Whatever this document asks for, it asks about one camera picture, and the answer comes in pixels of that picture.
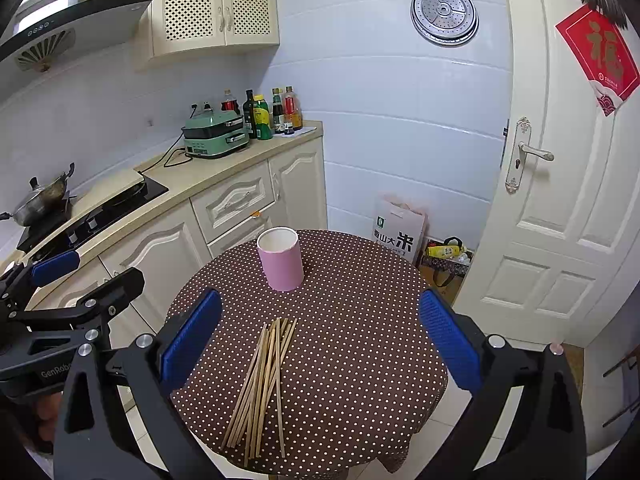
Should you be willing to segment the dark soy sauce bottle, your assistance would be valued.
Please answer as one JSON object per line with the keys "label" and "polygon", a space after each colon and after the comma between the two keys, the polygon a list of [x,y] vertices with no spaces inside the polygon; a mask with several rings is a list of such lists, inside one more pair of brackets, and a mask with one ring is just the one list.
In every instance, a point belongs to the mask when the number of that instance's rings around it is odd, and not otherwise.
{"label": "dark soy sauce bottle", "polygon": [[243,103],[243,117],[245,129],[251,139],[257,138],[257,127],[254,116],[254,92],[250,89],[246,92],[246,100]]}

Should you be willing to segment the white rice bag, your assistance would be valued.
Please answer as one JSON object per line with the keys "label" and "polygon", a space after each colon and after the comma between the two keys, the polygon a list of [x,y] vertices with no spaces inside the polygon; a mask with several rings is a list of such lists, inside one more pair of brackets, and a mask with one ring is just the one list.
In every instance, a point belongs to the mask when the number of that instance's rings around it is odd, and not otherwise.
{"label": "white rice bag", "polygon": [[422,252],[427,214],[393,195],[380,195],[373,211],[372,240],[410,263]]}

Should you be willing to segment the red fu paper decoration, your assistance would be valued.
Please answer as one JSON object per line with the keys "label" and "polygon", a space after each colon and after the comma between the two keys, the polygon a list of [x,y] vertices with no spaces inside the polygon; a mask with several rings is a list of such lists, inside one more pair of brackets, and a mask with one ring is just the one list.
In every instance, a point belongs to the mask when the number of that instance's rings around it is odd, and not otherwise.
{"label": "red fu paper decoration", "polygon": [[618,28],[584,4],[556,30],[586,75],[605,117],[617,112],[639,87],[639,69]]}

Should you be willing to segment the black gas stove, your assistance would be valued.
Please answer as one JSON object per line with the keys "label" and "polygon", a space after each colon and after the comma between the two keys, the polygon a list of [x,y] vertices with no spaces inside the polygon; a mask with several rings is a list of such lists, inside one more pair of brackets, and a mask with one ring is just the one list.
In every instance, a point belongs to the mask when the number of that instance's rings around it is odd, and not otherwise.
{"label": "black gas stove", "polygon": [[142,182],[127,188],[104,204],[94,208],[88,214],[81,216],[68,228],[53,237],[50,242],[37,249],[30,258],[32,261],[39,262],[68,250],[78,249],[112,224],[167,191],[168,188],[160,184],[160,182],[144,177]]}

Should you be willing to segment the black range hood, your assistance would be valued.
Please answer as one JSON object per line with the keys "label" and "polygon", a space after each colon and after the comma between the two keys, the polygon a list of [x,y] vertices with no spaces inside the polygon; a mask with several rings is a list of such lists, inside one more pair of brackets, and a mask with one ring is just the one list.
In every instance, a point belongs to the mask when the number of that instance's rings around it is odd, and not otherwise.
{"label": "black range hood", "polygon": [[122,44],[151,1],[86,0],[35,22],[1,45],[1,77],[43,73],[59,58]]}

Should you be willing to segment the bag with yellow items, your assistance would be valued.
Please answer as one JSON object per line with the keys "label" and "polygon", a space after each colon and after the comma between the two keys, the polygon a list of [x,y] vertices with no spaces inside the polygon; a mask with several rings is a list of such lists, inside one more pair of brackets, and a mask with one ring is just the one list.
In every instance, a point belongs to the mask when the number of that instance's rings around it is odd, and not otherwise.
{"label": "bag with yellow items", "polygon": [[442,242],[430,238],[422,252],[420,266],[431,269],[434,285],[443,288],[455,278],[464,278],[472,259],[473,253],[459,237],[450,236]]}

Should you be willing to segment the brown polka dot tablecloth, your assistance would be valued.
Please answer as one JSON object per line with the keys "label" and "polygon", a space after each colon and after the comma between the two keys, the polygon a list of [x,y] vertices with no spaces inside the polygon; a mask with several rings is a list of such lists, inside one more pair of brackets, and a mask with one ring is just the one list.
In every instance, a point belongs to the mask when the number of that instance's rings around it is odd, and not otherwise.
{"label": "brown polka dot tablecloth", "polygon": [[254,242],[226,250],[183,286],[172,313],[210,287],[224,314],[172,402],[200,440],[243,466],[243,449],[222,440],[262,326],[288,318],[296,330],[281,388],[266,411],[260,454],[247,467],[294,479],[335,479],[374,461],[396,471],[448,382],[418,318],[426,281],[356,235],[307,230],[299,243],[305,278],[292,292],[269,286]]}

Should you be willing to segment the steel wok with lid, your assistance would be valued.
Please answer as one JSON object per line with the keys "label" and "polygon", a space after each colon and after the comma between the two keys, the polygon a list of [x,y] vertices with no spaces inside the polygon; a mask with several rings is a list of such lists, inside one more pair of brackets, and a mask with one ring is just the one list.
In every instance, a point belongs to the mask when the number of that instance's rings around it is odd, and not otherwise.
{"label": "steel wok with lid", "polygon": [[18,226],[28,228],[42,220],[54,206],[62,203],[67,193],[67,183],[75,172],[75,164],[47,185],[41,185],[36,177],[29,180],[29,194],[12,212],[2,212],[1,220],[13,220]]}

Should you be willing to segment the cream lattice wall cabinet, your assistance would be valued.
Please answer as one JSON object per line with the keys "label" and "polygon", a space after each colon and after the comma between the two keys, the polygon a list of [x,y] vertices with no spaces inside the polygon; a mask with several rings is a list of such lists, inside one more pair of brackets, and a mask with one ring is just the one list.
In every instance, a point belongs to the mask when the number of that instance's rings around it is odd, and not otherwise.
{"label": "cream lattice wall cabinet", "polygon": [[280,44],[276,0],[152,0],[142,14],[132,57],[139,70],[215,49]]}

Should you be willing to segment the white panel door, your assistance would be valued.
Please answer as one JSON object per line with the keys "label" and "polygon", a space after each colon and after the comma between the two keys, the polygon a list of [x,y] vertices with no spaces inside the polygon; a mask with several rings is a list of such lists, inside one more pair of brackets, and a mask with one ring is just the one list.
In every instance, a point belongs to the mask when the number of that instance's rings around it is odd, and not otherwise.
{"label": "white panel door", "polygon": [[[639,281],[639,98],[605,117],[555,25],[579,0],[509,0],[513,82],[496,194],[454,307],[486,333],[585,347]],[[528,144],[518,192],[504,181],[515,124]]]}

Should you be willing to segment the green electric cooker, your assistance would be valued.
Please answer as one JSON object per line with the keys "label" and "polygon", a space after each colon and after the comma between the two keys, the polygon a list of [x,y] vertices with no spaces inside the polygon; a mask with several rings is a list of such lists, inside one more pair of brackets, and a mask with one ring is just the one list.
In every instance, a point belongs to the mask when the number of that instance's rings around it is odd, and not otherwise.
{"label": "green electric cooker", "polygon": [[197,158],[217,158],[250,143],[241,115],[234,110],[208,108],[186,121],[182,127],[186,154]]}

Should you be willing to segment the pink cylindrical utensil holder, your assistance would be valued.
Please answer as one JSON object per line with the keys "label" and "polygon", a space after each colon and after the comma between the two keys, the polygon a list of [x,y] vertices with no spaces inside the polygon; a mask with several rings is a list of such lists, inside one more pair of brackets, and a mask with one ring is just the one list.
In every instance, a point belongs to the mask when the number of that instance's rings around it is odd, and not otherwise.
{"label": "pink cylindrical utensil holder", "polygon": [[287,226],[271,228],[258,236],[256,246],[272,289],[290,292],[303,283],[302,251],[296,231]]}

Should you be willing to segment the orange liquid bottle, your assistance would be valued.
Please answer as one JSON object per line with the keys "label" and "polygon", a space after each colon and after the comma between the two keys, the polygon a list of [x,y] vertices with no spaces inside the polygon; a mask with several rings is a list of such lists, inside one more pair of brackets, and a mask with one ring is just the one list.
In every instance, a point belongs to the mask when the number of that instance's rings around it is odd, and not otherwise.
{"label": "orange liquid bottle", "polygon": [[299,100],[291,86],[285,88],[283,93],[283,105],[285,112],[285,121],[291,125],[294,130],[303,128],[303,114],[300,110]]}

